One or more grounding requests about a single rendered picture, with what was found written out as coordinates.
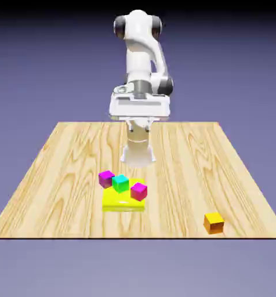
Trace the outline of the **small teal cube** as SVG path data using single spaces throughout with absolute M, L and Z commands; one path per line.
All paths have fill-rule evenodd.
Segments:
M 112 177 L 112 187 L 117 193 L 123 193 L 129 190 L 129 179 L 125 175 Z

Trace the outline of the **small orange cube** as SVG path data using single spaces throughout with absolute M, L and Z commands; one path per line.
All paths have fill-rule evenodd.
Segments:
M 224 219 L 218 212 L 204 214 L 204 228 L 208 234 L 222 233 Z

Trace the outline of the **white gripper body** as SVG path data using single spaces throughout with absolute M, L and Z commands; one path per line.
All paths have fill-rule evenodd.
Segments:
M 112 93 L 109 115 L 114 120 L 136 118 L 167 119 L 170 116 L 170 97 L 146 94 L 135 99 L 132 93 Z

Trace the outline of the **small pink cube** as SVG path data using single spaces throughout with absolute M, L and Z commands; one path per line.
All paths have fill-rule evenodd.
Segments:
M 145 184 L 142 184 L 140 182 L 135 183 L 130 188 L 130 196 L 138 201 L 142 201 L 146 198 L 148 193 L 148 188 Z

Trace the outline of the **small purple cube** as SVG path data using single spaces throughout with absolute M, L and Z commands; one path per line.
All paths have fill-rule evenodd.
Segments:
M 100 172 L 99 173 L 99 184 L 104 189 L 111 187 L 112 186 L 112 178 L 114 176 L 115 175 L 109 170 Z

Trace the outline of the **large yellow box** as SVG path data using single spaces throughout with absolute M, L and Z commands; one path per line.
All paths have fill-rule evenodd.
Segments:
M 130 178 L 129 190 L 117 193 L 113 187 L 103 190 L 102 210 L 111 212 L 142 212 L 145 209 L 146 198 L 142 201 L 133 199 L 130 196 L 130 188 L 137 182 L 145 184 L 142 178 Z

